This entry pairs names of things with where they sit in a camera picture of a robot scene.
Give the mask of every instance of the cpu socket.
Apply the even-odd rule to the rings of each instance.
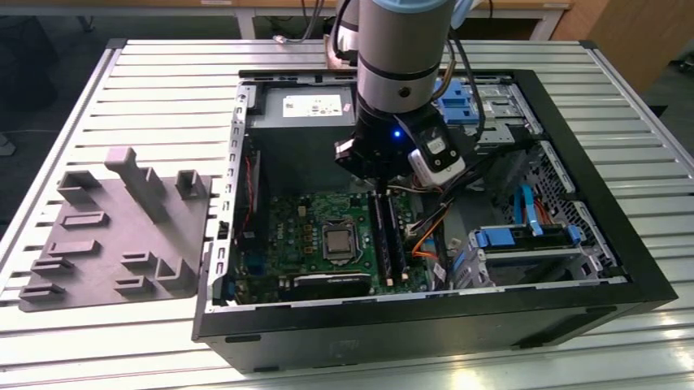
[[[324,258],[344,266],[357,257],[356,224],[338,221],[324,225]]]

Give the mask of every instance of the wooden cabinet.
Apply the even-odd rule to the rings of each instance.
[[[553,40],[591,40],[639,92],[694,37],[692,0],[576,0]]]

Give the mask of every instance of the green circuit board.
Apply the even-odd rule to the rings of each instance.
[[[394,207],[402,226],[414,221],[410,198],[406,193],[394,196]],[[357,256],[348,263],[337,264],[324,258],[324,226],[332,223],[354,224]],[[265,285],[266,279],[292,274],[325,272],[361,272],[372,275],[372,295],[422,291],[428,285],[424,267],[412,267],[406,283],[388,286],[380,275],[374,248],[372,215],[366,193],[318,193],[274,197],[270,202],[269,247],[265,261],[265,277],[248,283],[257,290],[258,303],[274,301],[270,293],[276,286]]]

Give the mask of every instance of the slotted metal table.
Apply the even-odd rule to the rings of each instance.
[[[600,50],[577,42],[469,41],[466,48],[477,68],[537,71],[680,300],[552,348],[249,376],[190,340],[194,298],[23,313],[18,296],[62,207],[63,173],[91,169],[113,178],[107,149],[133,145],[159,176],[197,169],[218,192],[240,70],[326,66],[322,41],[117,43],[0,243],[0,388],[694,387],[694,164]],[[208,236],[218,206],[213,199]]]

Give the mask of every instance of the barcode label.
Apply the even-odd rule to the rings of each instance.
[[[442,281],[446,281],[446,270],[444,269],[442,266],[438,265],[438,263],[434,266],[434,273],[437,274],[438,279],[441,279]]]

